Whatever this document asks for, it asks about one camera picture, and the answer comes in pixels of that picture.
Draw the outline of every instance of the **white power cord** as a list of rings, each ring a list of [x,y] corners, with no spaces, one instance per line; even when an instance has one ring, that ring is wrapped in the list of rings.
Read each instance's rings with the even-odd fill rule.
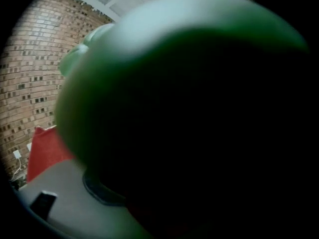
[[[13,180],[14,176],[21,170],[21,161],[20,161],[20,158],[18,158],[18,160],[19,160],[19,163],[20,163],[20,167],[18,168],[18,170],[16,170],[16,171],[14,172],[11,181]]]

